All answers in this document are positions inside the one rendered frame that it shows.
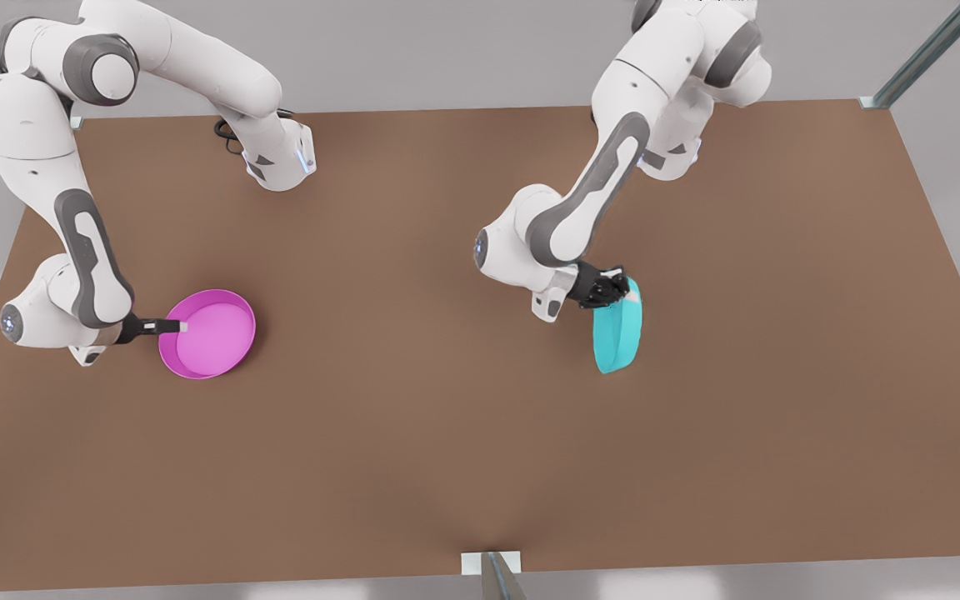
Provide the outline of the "pink plate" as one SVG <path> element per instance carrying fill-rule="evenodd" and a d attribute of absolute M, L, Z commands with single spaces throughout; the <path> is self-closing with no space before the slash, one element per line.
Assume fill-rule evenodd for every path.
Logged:
<path fill-rule="evenodd" d="M 167 319 L 180 330 L 157 337 L 163 363 L 187 379 L 214 378 L 232 371 L 254 343 L 255 312 L 243 296 L 224 289 L 195 292 L 177 303 Z"/>

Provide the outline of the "blue plate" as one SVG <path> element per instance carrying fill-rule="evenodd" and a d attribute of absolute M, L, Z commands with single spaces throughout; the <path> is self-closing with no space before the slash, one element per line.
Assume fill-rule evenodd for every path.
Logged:
<path fill-rule="evenodd" d="M 626 302 L 626 297 L 622 297 L 610 307 L 594 310 L 592 349 L 598 371 L 613 373 L 632 364 L 638 352 L 641 333 L 643 296 L 638 304 Z"/>

